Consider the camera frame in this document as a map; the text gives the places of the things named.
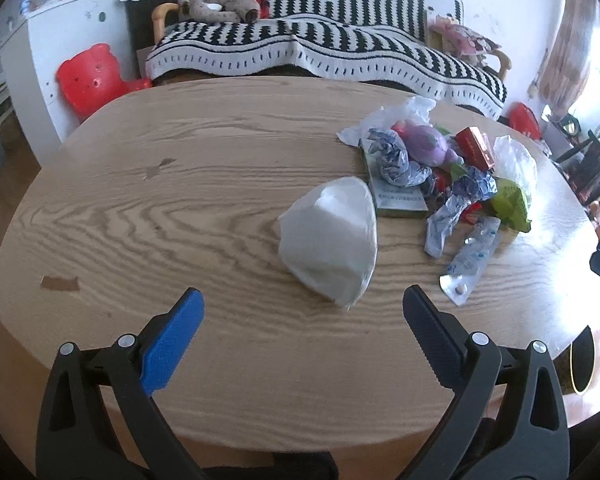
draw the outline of purple toy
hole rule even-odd
[[[462,157],[449,148],[445,136],[432,126],[416,126],[411,121],[398,121],[391,129],[403,140],[409,158],[425,166],[437,168],[454,162],[464,163]]]

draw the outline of book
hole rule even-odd
[[[429,208],[419,186],[400,187],[389,184],[380,175],[376,153],[369,153],[372,140],[360,140],[360,151],[366,167],[366,183],[369,186],[375,213],[378,216],[424,218]]]

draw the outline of striped sofa cover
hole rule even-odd
[[[427,48],[428,7],[463,21],[460,0],[270,0],[271,18],[252,25],[178,23],[147,57],[146,72],[231,76],[294,65],[324,78],[397,83],[497,119],[502,81]]]

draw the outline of silver screw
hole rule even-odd
[[[133,346],[135,343],[135,336],[133,334],[124,334],[120,336],[117,340],[117,343],[122,348],[129,348],[129,346]]]
[[[68,355],[75,350],[75,345],[73,343],[64,343],[60,346],[60,354]]]
[[[546,352],[546,345],[542,341],[534,341],[534,350],[539,354]]]
[[[472,341],[476,345],[485,346],[489,343],[489,336],[483,334],[482,332],[476,332],[471,336]]]

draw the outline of sofa armrest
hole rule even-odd
[[[498,79],[504,82],[504,78],[507,76],[507,72],[511,70],[512,64],[511,59],[507,54],[501,50],[493,50],[490,52],[491,56],[495,56],[500,60],[500,72],[498,72]]]
[[[179,11],[177,4],[161,4],[153,9],[151,20],[153,21],[153,40],[158,44],[164,38],[164,20],[171,10]]]

